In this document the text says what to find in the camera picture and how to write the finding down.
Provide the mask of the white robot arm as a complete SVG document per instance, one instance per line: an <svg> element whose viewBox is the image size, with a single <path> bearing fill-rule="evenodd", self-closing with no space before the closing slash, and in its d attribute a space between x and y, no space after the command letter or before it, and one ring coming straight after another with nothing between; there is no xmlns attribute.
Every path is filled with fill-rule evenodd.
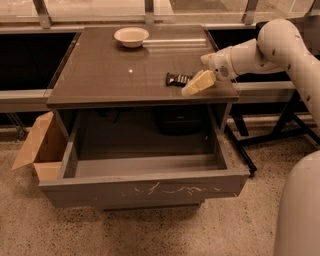
<svg viewBox="0 0 320 256"><path fill-rule="evenodd" d="M255 39L203 55L209 67L183 89L184 96L246 73L284 71L320 126L320 62L297 27L285 19L267 22ZM273 256L320 256L320 151L302 158L282 192Z"/></svg>

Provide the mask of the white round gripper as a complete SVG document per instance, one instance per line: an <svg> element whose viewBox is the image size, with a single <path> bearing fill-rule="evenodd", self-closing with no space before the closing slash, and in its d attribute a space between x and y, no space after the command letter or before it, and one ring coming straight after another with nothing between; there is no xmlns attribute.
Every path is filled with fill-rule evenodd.
<svg viewBox="0 0 320 256"><path fill-rule="evenodd" d="M219 81L235 79L235 72L231 61L232 48L227 47L216 53L206 54L200 57L203 64L212 70L199 71L190 82L181 90L183 96L192 96L214 85L216 78Z"/></svg>

